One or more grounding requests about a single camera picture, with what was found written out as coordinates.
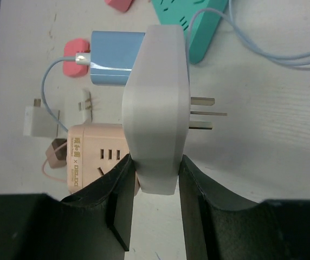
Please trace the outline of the pink triangular socket adapter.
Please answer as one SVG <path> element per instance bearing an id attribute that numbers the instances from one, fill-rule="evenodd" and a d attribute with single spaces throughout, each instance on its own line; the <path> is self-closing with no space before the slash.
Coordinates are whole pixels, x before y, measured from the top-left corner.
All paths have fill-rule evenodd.
<path id="1" fill-rule="evenodd" d="M 126 12 L 131 4 L 132 4 L 133 0 L 105 0 L 105 3 L 120 12 Z"/>

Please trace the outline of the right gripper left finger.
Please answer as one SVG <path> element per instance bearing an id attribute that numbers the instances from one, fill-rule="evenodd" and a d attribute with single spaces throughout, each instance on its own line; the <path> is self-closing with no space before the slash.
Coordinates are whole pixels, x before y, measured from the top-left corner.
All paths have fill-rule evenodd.
<path id="1" fill-rule="evenodd" d="M 130 155 L 62 200 L 0 194 L 0 259 L 124 259 L 132 213 Z"/>

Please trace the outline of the teal triangular socket adapter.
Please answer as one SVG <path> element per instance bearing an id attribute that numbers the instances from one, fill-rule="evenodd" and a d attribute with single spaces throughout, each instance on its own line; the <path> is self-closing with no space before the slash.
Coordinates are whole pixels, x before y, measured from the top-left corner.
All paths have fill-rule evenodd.
<path id="1" fill-rule="evenodd" d="M 153 0 L 153 7 L 160 24 L 179 24 L 186 35 L 189 23 L 200 9 L 214 8 L 224 12 L 227 0 Z M 210 46 L 210 42 L 219 26 L 221 17 L 217 14 L 203 12 L 197 16 L 191 30 L 190 62 L 198 64 Z"/>

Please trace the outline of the blue small plug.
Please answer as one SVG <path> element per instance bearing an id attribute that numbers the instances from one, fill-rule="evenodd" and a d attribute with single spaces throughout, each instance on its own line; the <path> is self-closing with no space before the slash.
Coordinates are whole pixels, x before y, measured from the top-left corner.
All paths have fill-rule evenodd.
<path id="1" fill-rule="evenodd" d="M 95 85 L 124 86 L 144 36 L 143 32 L 93 31 L 90 52 L 77 53 L 75 62 L 89 66 Z"/>

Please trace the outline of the white square charger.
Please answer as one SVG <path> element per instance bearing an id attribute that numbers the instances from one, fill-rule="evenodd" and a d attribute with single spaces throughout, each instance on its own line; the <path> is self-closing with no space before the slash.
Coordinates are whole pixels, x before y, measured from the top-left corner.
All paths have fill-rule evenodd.
<path id="1" fill-rule="evenodd" d="M 56 138 L 58 124 L 41 106 L 41 99 L 34 99 L 32 106 L 26 106 L 23 135 L 37 138 Z"/>

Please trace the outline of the white plug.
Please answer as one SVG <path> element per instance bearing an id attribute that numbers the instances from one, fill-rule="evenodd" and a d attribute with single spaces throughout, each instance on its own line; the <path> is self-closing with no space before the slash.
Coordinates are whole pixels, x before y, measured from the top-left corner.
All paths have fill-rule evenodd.
<path id="1" fill-rule="evenodd" d="M 80 91 L 78 110 L 84 124 L 93 122 L 96 102 L 96 97 L 94 97 L 88 89 L 82 89 Z"/>

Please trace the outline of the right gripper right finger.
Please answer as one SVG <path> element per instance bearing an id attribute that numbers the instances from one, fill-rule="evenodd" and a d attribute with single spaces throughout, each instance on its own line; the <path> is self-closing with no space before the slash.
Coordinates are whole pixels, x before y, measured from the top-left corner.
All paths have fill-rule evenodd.
<path id="1" fill-rule="evenodd" d="M 248 200 L 187 156 L 179 193 L 188 259 L 310 259 L 310 200 Z"/>

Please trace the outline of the beige pink charger plug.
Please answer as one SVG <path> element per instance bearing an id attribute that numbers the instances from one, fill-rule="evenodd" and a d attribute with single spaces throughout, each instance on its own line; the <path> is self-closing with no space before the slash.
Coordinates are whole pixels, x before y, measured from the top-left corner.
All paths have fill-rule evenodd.
<path id="1" fill-rule="evenodd" d="M 62 168 L 66 166 L 67 140 L 62 138 L 54 139 L 46 150 L 46 157 L 50 168 Z"/>

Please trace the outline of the white triangular adapter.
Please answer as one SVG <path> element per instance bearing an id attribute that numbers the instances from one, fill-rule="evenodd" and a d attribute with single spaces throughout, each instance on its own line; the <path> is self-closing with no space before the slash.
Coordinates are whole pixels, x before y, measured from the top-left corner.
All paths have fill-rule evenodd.
<path id="1" fill-rule="evenodd" d="M 122 126 L 143 192 L 175 193 L 190 129 L 212 129 L 191 121 L 191 106 L 212 106 L 213 98 L 190 94 L 183 29 L 148 28 L 122 98 Z"/>

